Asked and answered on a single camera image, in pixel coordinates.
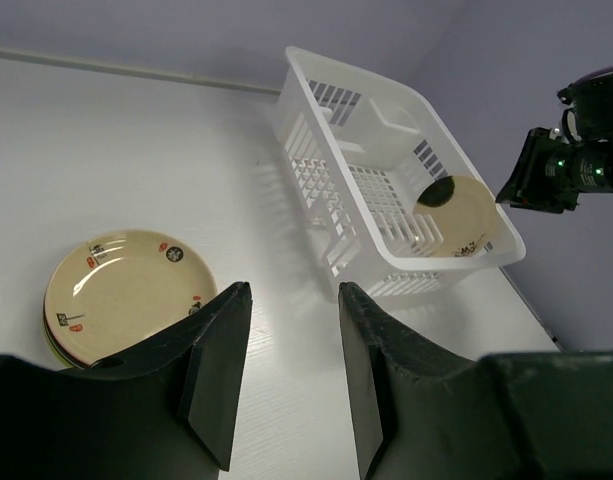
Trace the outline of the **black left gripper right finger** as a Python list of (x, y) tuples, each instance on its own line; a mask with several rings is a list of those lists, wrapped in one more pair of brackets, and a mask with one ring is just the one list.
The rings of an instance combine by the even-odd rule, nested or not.
[(613, 479), (613, 352), (472, 361), (354, 283), (339, 319), (363, 479)]

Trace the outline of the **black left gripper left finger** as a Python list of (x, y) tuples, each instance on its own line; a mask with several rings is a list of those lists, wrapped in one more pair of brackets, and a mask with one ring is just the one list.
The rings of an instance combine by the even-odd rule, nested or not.
[(0, 479), (215, 479), (231, 465), (248, 283), (90, 367), (0, 354)]

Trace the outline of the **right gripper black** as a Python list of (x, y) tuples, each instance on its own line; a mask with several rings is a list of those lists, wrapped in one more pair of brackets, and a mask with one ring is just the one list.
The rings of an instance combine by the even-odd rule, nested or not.
[(571, 162), (572, 153), (559, 138), (545, 128), (531, 129), (496, 203), (542, 213), (574, 211), (579, 194), (567, 179)]

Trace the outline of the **lime green plate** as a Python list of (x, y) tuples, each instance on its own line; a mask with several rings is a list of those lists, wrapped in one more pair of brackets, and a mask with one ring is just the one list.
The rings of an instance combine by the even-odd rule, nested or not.
[(46, 325), (43, 325), (43, 333), (44, 333), (44, 337), (45, 337), (45, 339), (46, 339), (46, 341), (47, 341), (47, 343), (48, 343), (52, 353), (64, 365), (66, 365), (68, 367), (76, 368), (76, 369), (79, 369), (79, 370), (84, 370), (84, 369), (86, 369), (88, 367), (87, 364), (82, 363), (81, 361), (79, 361), (78, 359), (76, 359), (72, 355), (70, 355), (67, 351), (65, 351), (59, 345), (59, 343), (55, 340), (55, 338), (53, 337), (52, 333), (50, 332), (50, 329)]

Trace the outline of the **beige plate with characters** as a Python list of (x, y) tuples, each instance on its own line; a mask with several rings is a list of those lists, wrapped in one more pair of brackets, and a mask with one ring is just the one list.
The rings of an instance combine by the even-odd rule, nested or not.
[(89, 367), (196, 313), (217, 294), (210, 268), (190, 246), (128, 229), (66, 255), (43, 304), (55, 340)]

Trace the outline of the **orange plate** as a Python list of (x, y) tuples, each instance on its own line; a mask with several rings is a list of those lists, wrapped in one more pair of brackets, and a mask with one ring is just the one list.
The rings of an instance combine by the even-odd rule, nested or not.
[(55, 340), (55, 338), (54, 338), (54, 336), (53, 336), (53, 334), (52, 334), (52, 332), (51, 332), (51, 330), (49, 328), (49, 323), (48, 323), (48, 320), (47, 320), (45, 304), (42, 304), (42, 322), (43, 322), (44, 336), (46, 338), (46, 341), (47, 341), (48, 345), (50, 346), (51, 351), (63, 363), (69, 364), (69, 360), (67, 359), (67, 357), (64, 354), (63, 350), (61, 349), (61, 346), (59, 345), (59, 343)]

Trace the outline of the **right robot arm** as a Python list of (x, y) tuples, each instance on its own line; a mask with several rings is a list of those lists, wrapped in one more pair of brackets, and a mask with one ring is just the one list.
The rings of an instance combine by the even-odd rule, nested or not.
[(613, 67), (557, 92), (558, 125), (531, 129), (498, 204), (562, 214), (582, 194), (613, 194)]

